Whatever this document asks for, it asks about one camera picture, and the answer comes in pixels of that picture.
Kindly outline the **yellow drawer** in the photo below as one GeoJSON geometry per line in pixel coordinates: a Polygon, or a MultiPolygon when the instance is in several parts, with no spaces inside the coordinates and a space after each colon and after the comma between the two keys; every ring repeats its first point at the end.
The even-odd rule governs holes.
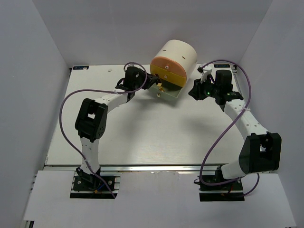
{"type": "Polygon", "coordinates": [[[165,68],[150,65],[150,73],[158,75],[160,79],[163,79],[179,87],[184,87],[187,82],[187,74],[183,68],[178,68],[172,72],[165,68]]]}

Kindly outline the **grey bottom drawer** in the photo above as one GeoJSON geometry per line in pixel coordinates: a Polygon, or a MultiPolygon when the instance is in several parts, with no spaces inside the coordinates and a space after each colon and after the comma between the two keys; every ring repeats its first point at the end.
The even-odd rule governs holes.
{"type": "Polygon", "coordinates": [[[179,87],[162,79],[161,82],[161,87],[165,90],[165,93],[159,91],[159,87],[156,85],[153,85],[150,89],[148,89],[148,91],[153,97],[156,97],[157,99],[162,99],[166,102],[176,102],[179,94],[181,93],[182,87],[179,87]]]}

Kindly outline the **orange top drawer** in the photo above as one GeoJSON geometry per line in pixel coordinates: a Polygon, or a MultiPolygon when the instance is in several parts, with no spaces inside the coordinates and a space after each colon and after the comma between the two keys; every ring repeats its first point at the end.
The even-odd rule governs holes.
{"type": "Polygon", "coordinates": [[[160,69],[167,70],[181,77],[187,76],[185,69],[182,67],[180,63],[167,57],[154,57],[150,63],[151,73],[153,72],[152,69],[153,67],[154,68],[158,67],[160,69]]]}

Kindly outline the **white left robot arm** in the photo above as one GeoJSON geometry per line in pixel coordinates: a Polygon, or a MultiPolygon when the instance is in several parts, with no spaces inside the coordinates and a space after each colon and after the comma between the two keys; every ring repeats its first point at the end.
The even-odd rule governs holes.
{"type": "Polygon", "coordinates": [[[148,74],[135,66],[129,66],[125,70],[125,77],[118,81],[116,91],[98,99],[83,100],[75,128],[80,137],[84,158],[81,167],[77,168],[76,172],[80,177],[84,177],[84,184],[89,189],[94,190],[100,185],[98,145],[105,133],[108,113],[129,102],[136,91],[147,90],[160,82],[158,75],[148,74]]]}

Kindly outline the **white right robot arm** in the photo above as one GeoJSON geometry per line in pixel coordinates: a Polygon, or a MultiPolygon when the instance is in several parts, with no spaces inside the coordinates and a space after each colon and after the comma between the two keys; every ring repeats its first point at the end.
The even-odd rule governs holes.
{"type": "Polygon", "coordinates": [[[232,73],[229,70],[217,70],[213,77],[211,70],[205,68],[201,72],[202,77],[194,81],[189,95],[195,100],[214,98],[244,140],[237,160],[220,167],[220,174],[214,178],[215,185],[224,190],[233,179],[251,173],[278,170],[282,138],[278,133],[271,133],[264,128],[246,108],[240,92],[233,91],[232,73]]]}

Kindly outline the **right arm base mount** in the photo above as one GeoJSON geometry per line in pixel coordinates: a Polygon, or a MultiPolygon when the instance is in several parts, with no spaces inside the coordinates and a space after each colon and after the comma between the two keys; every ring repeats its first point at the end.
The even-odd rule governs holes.
{"type": "MultiPolygon", "coordinates": [[[[209,184],[226,181],[222,176],[220,166],[217,167],[214,174],[203,174],[202,178],[206,183],[209,184]]],[[[202,183],[198,177],[193,181],[193,183],[199,185],[200,202],[228,202],[245,200],[243,186],[240,180],[223,185],[209,186],[202,183]]]]}

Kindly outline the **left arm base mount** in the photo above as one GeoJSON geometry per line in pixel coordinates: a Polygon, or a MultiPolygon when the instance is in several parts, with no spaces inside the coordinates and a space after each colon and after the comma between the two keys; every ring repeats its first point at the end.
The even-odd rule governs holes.
{"type": "Polygon", "coordinates": [[[76,168],[70,198],[71,199],[110,199],[114,200],[120,187],[120,176],[101,175],[106,184],[91,173],[85,173],[80,167],[76,168]]]}

